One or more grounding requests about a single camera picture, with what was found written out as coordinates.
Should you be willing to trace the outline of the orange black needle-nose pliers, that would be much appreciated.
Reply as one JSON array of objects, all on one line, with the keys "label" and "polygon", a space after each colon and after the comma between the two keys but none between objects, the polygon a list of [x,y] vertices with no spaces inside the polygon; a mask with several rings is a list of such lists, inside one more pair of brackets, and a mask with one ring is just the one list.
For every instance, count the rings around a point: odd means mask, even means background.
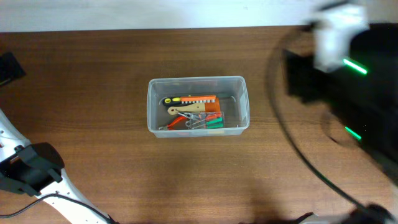
[{"label": "orange black needle-nose pliers", "polygon": [[177,123],[177,127],[180,129],[205,129],[210,114],[207,112],[178,112],[180,121]]}]

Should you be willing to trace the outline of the yellow black handle file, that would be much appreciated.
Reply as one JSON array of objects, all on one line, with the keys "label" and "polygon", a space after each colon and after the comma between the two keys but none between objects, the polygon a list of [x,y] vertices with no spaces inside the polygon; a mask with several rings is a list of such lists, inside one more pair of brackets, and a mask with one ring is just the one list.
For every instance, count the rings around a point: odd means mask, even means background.
[{"label": "yellow black handle file", "polygon": [[[235,97],[233,95],[229,95],[227,93],[217,93],[215,94],[216,98],[218,101],[221,100],[235,100]],[[161,104],[166,106],[166,107],[171,107],[171,106],[183,106],[183,105],[190,105],[192,103],[187,103],[187,104],[182,104],[180,101],[180,98],[182,96],[169,96],[165,97],[161,100]]]}]

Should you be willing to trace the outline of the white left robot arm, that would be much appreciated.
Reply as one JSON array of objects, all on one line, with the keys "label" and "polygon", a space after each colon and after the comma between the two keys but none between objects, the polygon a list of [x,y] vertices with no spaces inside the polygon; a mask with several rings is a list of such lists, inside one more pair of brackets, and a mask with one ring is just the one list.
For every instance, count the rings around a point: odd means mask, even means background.
[{"label": "white left robot arm", "polygon": [[45,202],[70,223],[115,223],[93,205],[72,183],[63,159],[49,143],[31,143],[1,112],[1,190],[27,194],[37,200],[17,212],[1,215],[11,218]]}]

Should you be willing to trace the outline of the small red cutting pliers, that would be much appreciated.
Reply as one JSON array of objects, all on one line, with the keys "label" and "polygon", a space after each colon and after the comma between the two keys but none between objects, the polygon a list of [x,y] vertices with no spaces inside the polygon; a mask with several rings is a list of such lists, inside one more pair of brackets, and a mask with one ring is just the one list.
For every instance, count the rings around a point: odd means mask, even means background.
[{"label": "small red cutting pliers", "polygon": [[171,123],[165,125],[165,126],[161,126],[159,127],[159,131],[160,130],[174,130],[176,126],[182,124],[183,122],[188,121],[188,118],[184,117],[184,116],[178,116],[177,118],[175,118]]}]

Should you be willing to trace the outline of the orange tool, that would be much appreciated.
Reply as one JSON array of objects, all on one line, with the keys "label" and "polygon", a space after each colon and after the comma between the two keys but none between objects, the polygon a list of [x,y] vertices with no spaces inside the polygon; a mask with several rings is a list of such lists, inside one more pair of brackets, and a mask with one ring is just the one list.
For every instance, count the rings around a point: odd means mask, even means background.
[{"label": "orange tool", "polygon": [[201,95],[201,96],[182,96],[180,98],[182,104],[187,103],[214,103],[216,101],[215,95]]}]

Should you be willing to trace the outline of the wooden handle orange scraper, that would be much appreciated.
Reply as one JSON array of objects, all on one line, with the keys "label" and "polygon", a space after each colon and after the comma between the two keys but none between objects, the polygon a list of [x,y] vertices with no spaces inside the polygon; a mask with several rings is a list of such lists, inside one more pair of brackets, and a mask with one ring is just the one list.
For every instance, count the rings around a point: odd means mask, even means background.
[{"label": "wooden handle orange scraper", "polygon": [[193,103],[183,106],[171,106],[167,109],[168,114],[176,115],[178,112],[199,113],[199,112],[221,112],[221,106],[216,99],[214,103]]}]

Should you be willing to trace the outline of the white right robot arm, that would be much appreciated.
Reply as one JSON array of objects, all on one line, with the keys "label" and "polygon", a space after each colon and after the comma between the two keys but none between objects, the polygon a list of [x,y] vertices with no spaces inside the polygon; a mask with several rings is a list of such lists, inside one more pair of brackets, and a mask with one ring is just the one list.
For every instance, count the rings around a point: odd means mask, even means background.
[{"label": "white right robot arm", "polygon": [[[286,46],[301,32],[314,36],[312,54]],[[371,24],[366,7],[337,1],[281,40],[287,91],[303,103],[322,101],[356,144],[397,182],[397,26]]]}]

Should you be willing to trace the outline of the clear bag coloured tubes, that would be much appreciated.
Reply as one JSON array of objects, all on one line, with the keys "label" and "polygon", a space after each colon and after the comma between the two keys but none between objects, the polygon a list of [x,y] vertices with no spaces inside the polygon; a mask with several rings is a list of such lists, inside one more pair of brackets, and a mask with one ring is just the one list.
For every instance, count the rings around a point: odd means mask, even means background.
[{"label": "clear bag coloured tubes", "polygon": [[224,128],[224,114],[222,112],[192,113],[185,125],[188,129]]}]

